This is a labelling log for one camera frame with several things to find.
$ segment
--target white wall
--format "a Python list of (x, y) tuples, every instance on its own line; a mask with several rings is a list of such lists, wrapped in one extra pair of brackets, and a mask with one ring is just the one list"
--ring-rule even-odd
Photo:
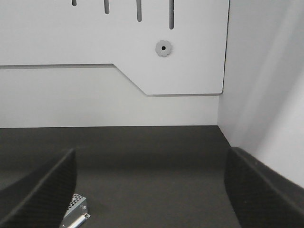
[(147, 96), (114, 67), (0, 67), (2, 128), (216, 125), (218, 98)]
[(304, 1), (232, 0), (218, 124), (304, 187)]

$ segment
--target gray surface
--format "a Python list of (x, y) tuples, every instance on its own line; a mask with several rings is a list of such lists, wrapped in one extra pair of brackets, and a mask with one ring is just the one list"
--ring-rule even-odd
[(76, 192), (87, 197), (92, 215), (83, 228), (240, 227), (223, 183), (229, 144), (217, 126), (0, 133), (2, 187), (53, 151), (76, 148)]

